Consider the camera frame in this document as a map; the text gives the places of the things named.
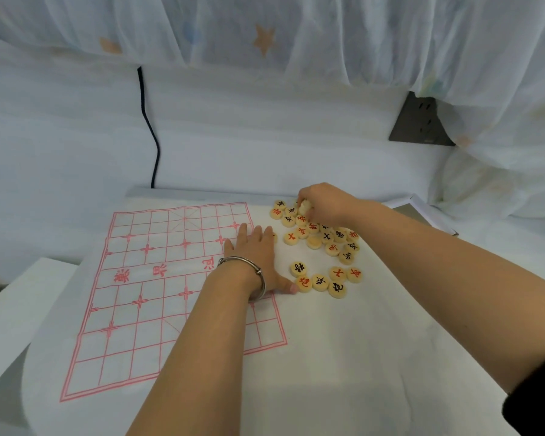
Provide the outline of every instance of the black cable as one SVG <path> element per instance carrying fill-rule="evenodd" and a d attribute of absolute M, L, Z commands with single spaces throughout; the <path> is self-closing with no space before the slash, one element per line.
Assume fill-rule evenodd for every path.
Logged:
<path fill-rule="evenodd" d="M 147 119 L 147 113 L 145 113 L 145 86 L 144 86 L 144 71 L 141 69 L 141 66 L 137 69 L 137 75 L 139 77 L 139 91 L 141 92 L 141 113 L 144 116 L 145 122 L 147 123 L 147 127 L 149 128 L 149 131 L 152 132 L 153 140 L 156 143 L 157 147 L 157 154 L 156 154 L 156 164 L 153 167 L 153 174 L 152 174 L 152 188 L 156 187 L 156 174 L 157 174 L 157 166 L 160 163 L 160 156 L 161 156 L 161 149 L 160 149 L 160 143 L 158 139 L 156 138 L 156 134 L 153 132 L 152 124 L 149 123 L 149 119 Z"/>

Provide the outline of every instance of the bangle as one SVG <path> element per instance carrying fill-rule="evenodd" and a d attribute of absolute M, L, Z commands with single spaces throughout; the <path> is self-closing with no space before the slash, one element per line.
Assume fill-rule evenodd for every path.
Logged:
<path fill-rule="evenodd" d="M 218 260 L 218 266 L 220 266 L 221 264 L 223 264 L 224 262 L 227 262 L 229 260 L 241 260 L 247 264 L 250 264 L 254 270 L 256 271 L 256 275 L 258 275 L 260 277 L 260 281 L 262 283 L 262 287 L 260 289 L 260 295 L 256 298 L 253 298 L 253 299 L 248 299 L 249 302 L 253 302 L 253 301 L 258 301 L 260 300 L 265 293 L 267 293 L 267 285 L 266 283 L 264 282 L 264 277 L 263 277 L 263 271 L 260 267 L 256 266 L 253 262 L 251 262 L 250 260 L 244 258 L 244 257 L 239 257 L 239 256 L 236 256 L 236 255 L 232 255 L 232 256 L 229 256 L 229 257 L 222 257 L 221 259 Z"/>

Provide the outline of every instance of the red grid line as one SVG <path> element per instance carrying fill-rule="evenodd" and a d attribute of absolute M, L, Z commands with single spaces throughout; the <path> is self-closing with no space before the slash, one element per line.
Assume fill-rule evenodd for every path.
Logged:
<path fill-rule="evenodd" d="M 234 205 L 242 205 L 243 209 L 241 209 L 241 211 L 243 210 L 243 212 L 239 212 L 238 214 L 235 214 L 234 209 L 233 209 Z M 213 216 L 204 216 L 204 209 L 208 208 L 208 207 L 213 208 L 213 210 L 214 210 L 214 215 Z M 221 215 L 221 216 L 218 215 L 218 208 L 220 208 L 220 207 L 227 207 L 227 208 L 230 209 L 230 214 L 229 215 L 231 216 L 231 218 L 233 220 L 232 225 L 227 225 L 227 223 L 222 223 L 221 222 L 221 217 L 226 217 L 228 215 L 227 214 Z M 190 210 L 193 210 L 193 209 L 196 209 L 196 210 L 199 211 L 199 217 L 195 217 L 197 215 L 198 211 L 196 211 L 193 214 L 189 214 Z M 179 215 L 177 213 L 177 211 L 183 211 L 183 215 Z M 167 212 L 167 220 L 163 220 L 163 221 L 160 220 L 160 221 L 153 222 L 152 221 L 153 220 L 153 214 L 154 213 L 160 214 L 162 212 Z M 134 223 L 136 214 L 141 214 L 141 213 L 149 213 L 149 222 Z M 131 224 L 115 225 L 117 216 L 124 215 L 124 214 L 128 214 L 128 215 L 131 216 Z M 214 227 L 214 228 L 205 228 L 204 219 L 216 219 L 217 229 L 218 229 L 218 237 L 219 238 L 217 240 L 215 240 L 215 241 L 220 242 L 220 245 L 222 246 L 223 239 L 222 239 L 222 230 L 221 229 L 225 228 L 225 227 L 233 227 L 235 229 L 236 233 L 238 233 L 239 223 L 237 222 L 235 216 L 238 216 L 239 214 L 241 214 L 242 216 L 244 216 L 244 214 L 246 214 L 251 228 L 254 229 L 254 224 L 253 224 L 252 218 L 250 217 L 250 213 L 248 211 L 248 207 L 247 207 L 245 202 L 222 203 L 222 204 L 215 204 L 215 205 L 199 205 L 199 206 L 189 206 L 189 207 L 178 207 L 178 208 L 164 209 L 164 210 L 142 210 L 142 211 L 137 211 L 137 212 L 116 212 L 116 213 L 113 214 L 113 218 L 111 220 L 111 223 L 109 225 L 109 229 L 107 231 L 107 238 L 105 239 L 103 253 L 102 253 L 101 259 L 99 261 L 99 267 L 97 268 L 97 273 L 95 275 L 94 282 L 93 282 L 93 285 L 92 285 L 92 288 L 91 288 L 91 293 L 89 295 L 89 300 L 87 302 L 87 309 L 85 311 L 85 315 L 84 315 L 84 318 L 83 318 L 83 321 L 82 321 L 82 324 L 81 324 L 80 332 L 79 332 L 79 334 L 77 336 L 77 342 L 75 344 L 75 348 L 74 348 L 74 351 L 73 351 L 73 356 L 71 358 L 69 371 L 68 371 L 67 376 L 66 376 L 65 381 L 64 381 L 63 390 L 62 390 L 61 396 L 60 396 L 60 402 L 69 401 L 71 399 L 81 398 L 81 397 L 84 397 L 84 396 L 96 394 L 98 392 L 103 392 L 103 391 L 107 391 L 107 390 L 110 390 L 110 389 L 119 388 L 119 387 L 122 387 L 124 385 L 130 385 L 130 384 L 133 384 L 133 383 L 136 383 L 136 382 L 141 382 L 141 381 L 156 378 L 158 373 L 159 373 L 160 367 L 161 367 L 161 361 L 162 361 L 161 348 L 162 348 L 162 345 L 166 344 L 166 343 L 167 344 L 174 343 L 177 340 L 177 339 L 172 339 L 172 340 L 163 341 L 163 322 L 167 321 L 169 318 L 175 318 L 175 317 L 179 317 L 179 316 L 182 316 L 182 315 L 185 315 L 186 319 L 188 318 L 189 312 L 188 312 L 188 300 L 187 299 L 188 299 L 190 294 L 199 292 L 199 291 L 189 291 L 188 276 L 191 276 L 191 275 L 194 275 L 194 274 L 201 274 L 201 273 L 204 273 L 207 276 L 208 273 L 209 273 L 209 272 L 205 272 L 205 271 L 204 272 L 200 271 L 200 272 L 196 272 L 196 273 L 195 272 L 192 272 L 192 273 L 189 272 L 187 274 L 182 274 L 180 276 L 163 277 L 163 278 L 161 278 L 163 280 L 163 287 L 161 288 L 162 296 L 157 297 L 157 298 L 146 298 L 145 300 L 143 299 L 144 284 L 146 282 L 157 281 L 159 278 L 153 278 L 153 279 L 149 279 L 149 280 L 145 280 L 145 281 L 141 281 L 141 282 L 135 282 L 135 283 L 139 283 L 141 285 L 140 290 L 139 290 L 138 299 L 136 301 L 132 301 L 131 303 L 118 304 L 117 299 L 118 299 L 118 292 L 119 292 L 120 286 L 124 286 L 126 284 L 133 284 L 134 282 L 125 283 L 125 284 L 112 284 L 112 285 L 109 285 L 109 286 L 102 286 L 102 287 L 97 287 L 97 285 L 98 285 L 98 281 L 99 281 L 99 276 L 100 276 L 100 274 L 101 274 L 101 272 L 103 270 L 103 262 L 104 262 L 106 256 L 112 255 L 112 254 L 117 254 L 117 253 L 123 253 L 124 254 L 124 256 L 123 256 L 123 266 L 122 267 L 106 268 L 106 269 L 104 269 L 105 271 L 109 271 L 109 270 L 113 271 L 113 270 L 117 270 L 117 269 L 121 269 L 121 268 L 126 268 L 125 259 L 126 259 L 126 255 L 127 255 L 128 249 L 129 249 L 130 242 L 136 236 L 146 235 L 146 234 L 133 234 L 134 226 L 140 226 L 140 225 L 146 225 L 146 224 L 148 225 L 147 235 L 146 235 L 146 237 L 147 237 L 146 247 L 145 248 L 136 248 L 136 249 L 134 249 L 134 250 L 143 250 L 145 252 L 145 258 L 144 258 L 144 263 L 143 264 L 152 265 L 152 264 L 161 264 L 161 263 L 174 263 L 174 262 L 180 262 L 180 261 L 183 261 L 183 260 L 190 260 L 190 259 L 188 259 L 187 254 L 185 254 L 186 258 L 184 258 L 184 259 L 170 260 L 170 261 L 167 260 L 167 248 L 168 248 L 168 244 L 169 244 L 168 236 L 169 236 L 169 233 L 170 233 L 170 231 L 169 231 L 170 221 L 172 221 L 172 222 L 181 221 L 183 223 L 183 227 L 182 227 L 183 230 L 178 231 L 178 232 L 183 232 L 184 238 L 185 238 L 185 235 L 186 235 L 185 233 L 187 231 L 201 231 L 204 256 L 202 256 L 202 257 L 191 257 L 191 259 L 209 259 L 211 257 L 214 257 L 215 255 L 218 256 L 219 253 L 217 253 L 215 255 L 206 255 L 206 241 L 204 239 L 204 230 L 206 230 L 206 229 L 215 229 L 216 227 Z M 190 223 L 188 225 L 192 225 L 192 226 L 189 226 L 188 228 L 186 228 L 186 226 L 185 226 L 186 219 L 190 219 Z M 198 223 L 197 221 L 200 222 L 200 228 L 197 229 L 197 230 L 196 229 L 189 229 L 190 227 L 191 228 L 197 227 L 197 223 Z M 155 247 L 155 246 L 152 247 L 152 248 L 149 247 L 149 240 L 150 240 L 150 235 L 152 234 L 151 233 L 151 228 L 152 228 L 153 223 L 166 223 L 166 227 L 167 227 L 166 232 L 153 233 L 153 234 L 164 234 L 166 236 L 166 247 L 165 247 L 165 258 L 166 258 L 166 260 L 164 262 L 147 263 L 147 252 L 149 252 L 152 249 L 157 249 L 157 247 Z M 114 228 L 116 228 L 116 227 L 125 227 L 125 226 L 130 226 L 130 231 L 129 231 L 128 235 L 112 236 Z M 121 237 L 127 239 L 125 251 L 117 251 L 117 252 L 110 253 L 108 251 L 109 241 L 111 241 L 112 239 L 121 238 Z M 190 242 L 189 244 L 198 244 L 198 243 L 200 243 L 200 242 L 194 242 L 194 243 Z M 166 278 L 182 277 L 182 276 L 185 278 L 184 292 L 181 293 L 181 294 L 177 294 L 177 295 L 166 296 Z M 101 290 L 101 289 L 111 287 L 111 286 L 116 286 L 116 288 L 117 288 L 116 293 L 115 293 L 113 306 L 108 306 L 108 307 L 98 306 L 97 308 L 94 308 L 93 305 L 94 305 L 95 292 L 98 291 L 98 290 Z M 174 297 L 174 296 L 181 296 L 181 295 L 184 295 L 184 307 L 185 307 L 184 313 L 176 314 L 176 315 L 164 315 L 164 308 L 165 308 L 166 299 L 170 298 L 170 297 Z M 145 303 L 145 302 L 158 300 L 160 298 L 162 300 L 162 303 L 161 303 L 161 309 L 162 309 L 161 310 L 161 316 L 159 318 L 154 318 L 154 319 L 149 319 L 149 320 L 139 320 L 139 312 L 140 312 L 142 304 Z M 286 335 L 285 335 L 284 329 L 282 327 L 282 322 L 281 322 L 281 319 L 280 319 L 280 316 L 279 316 L 278 307 L 276 305 L 274 295 L 270 294 L 269 296 L 265 297 L 263 302 L 267 302 L 267 303 L 272 304 L 272 307 L 273 307 L 274 313 L 275 313 L 275 317 L 274 318 L 268 318 L 266 320 L 258 321 L 258 320 L 256 320 L 256 311 L 254 309 L 254 305 L 251 306 L 251 308 L 253 309 L 253 314 L 254 314 L 254 322 L 247 323 L 247 325 L 251 325 L 251 324 L 255 325 L 255 327 L 257 329 L 258 336 L 259 336 L 259 344 L 260 345 L 259 345 L 259 347 L 246 350 L 244 352 L 245 355 L 249 355 L 249 354 L 252 354 L 252 353 L 255 353 L 255 352 L 261 352 L 261 351 L 264 351 L 264 350 L 267 350 L 267 349 L 272 349 L 272 348 L 276 348 L 276 347 L 283 346 L 283 345 L 287 344 Z M 114 322 L 114 317 L 115 317 L 115 313 L 116 313 L 116 308 L 118 306 L 126 306 L 126 305 L 129 305 L 129 304 L 134 304 L 134 305 L 138 306 L 136 321 L 135 322 L 130 322 L 128 324 L 121 324 L 119 326 L 115 326 L 113 324 L 113 322 Z M 111 312 L 111 321 L 109 322 L 109 326 L 107 326 L 105 328 L 102 328 L 102 329 L 85 332 L 85 329 L 86 329 L 86 326 L 87 326 L 87 321 L 89 320 L 89 316 L 90 316 L 90 314 L 92 312 L 96 312 L 96 311 L 98 311 L 100 309 L 110 309 L 110 308 L 112 308 L 113 311 Z M 153 321 L 156 321 L 156 320 L 160 320 L 159 343 L 148 344 L 148 345 L 143 345 L 143 346 L 138 346 L 137 347 L 135 343 L 137 341 L 137 334 L 138 334 L 139 326 L 141 324 L 146 323 L 146 322 L 153 322 Z M 258 328 L 259 323 L 272 322 L 274 320 L 276 320 L 276 323 L 277 323 L 277 325 L 279 327 L 279 331 L 281 333 L 282 340 L 263 346 L 262 345 L 262 337 L 260 336 L 260 331 L 259 331 L 259 328 Z M 135 325 L 135 336 L 134 336 L 134 342 L 133 342 L 133 345 L 132 345 L 131 349 L 127 350 L 127 351 L 120 351 L 120 352 L 114 352 L 114 353 L 109 353 L 108 354 L 107 350 L 108 350 L 108 346 L 109 346 L 109 339 L 110 339 L 113 331 L 115 331 L 116 329 L 120 329 L 120 328 L 123 328 L 123 327 L 130 326 L 130 325 Z M 173 326 L 171 324 L 170 324 L 170 326 L 172 326 L 176 331 L 180 332 L 180 330 L 177 329 L 175 326 Z M 84 359 L 79 360 L 78 359 L 78 353 L 80 351 L 82 337 L 84 335 L 88 335 L 88 334 L 102 333 L 105 330 L 107 330 L 107 337 L 106 337 L 106 341 L 105 341 L 105 349 L 103 351 L 103 354 L 93 356 L 91 358 L 84 358 Z M 151 347 L 154 347 L 154 346 L 159 346 L 159 354 L 160 354 L 159 366 L 157 368 L 157 371 L 154 372 L 154 373 L 149 373 L 149 374 L 144 374 L 144 375 L 132 377 L 133 360 L 134 360 L 135 351 L 139 350 L 139 349 L 151 348 Z M 130 366 L 130 373 L 129 373 L 128 378 L 126 380 L 123 380 L 123 381 L 120 381 L 120 382 L 112 382 L 110 384 L 101 385 L 101 379 L 102 379 L 105 359 L 107 357 L 109 357 L 109 356 L 112 356 L 112 355 L 117 355 L 117 354 L 122 354 L 122 353 L 127 354 L 127 353 L 130 353 L 130 352 L 131 352 L 131 366 Z M 97 387 L 92 387 L 92 388 L 84 389 L 84 390 L 81 390 L 81 391 L 69 392 L 68 391 L 69 390 L 69 385 L 71 383 L 71 378 L 72 378 L 72 375 L 73 375 L 73 370 L 74 370 L 75 364 L 76 363 L 83 363 L 83 362 L 91 361 L 91 360 L 98 360 L 98 359 L 101 359 L 101 372 L 99 374 L 99 381 L 97 382 Z"/>

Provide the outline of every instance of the black sleeve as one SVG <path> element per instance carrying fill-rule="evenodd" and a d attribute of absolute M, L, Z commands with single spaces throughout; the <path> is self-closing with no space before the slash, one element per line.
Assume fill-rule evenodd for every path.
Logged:
<path fill-rule="evenodd" d="M 545 435 L 545 363 L 505 400 L 503 416 L 522 436 Z"/>

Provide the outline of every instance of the orange star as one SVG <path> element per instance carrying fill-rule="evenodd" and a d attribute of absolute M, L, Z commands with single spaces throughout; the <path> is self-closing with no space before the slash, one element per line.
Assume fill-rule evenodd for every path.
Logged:
<path fill-rule="evenodd" d="M 252 45 L 258 47 L 263 54 L 263 57 L 265 57 L 267 56 L 270 47 L 274 44 L 274 28 L 267 31 L 262 28 L 260 24 L 256 24 L 256 33 L 258 34 L 258 37 L 254 40 Z"/>

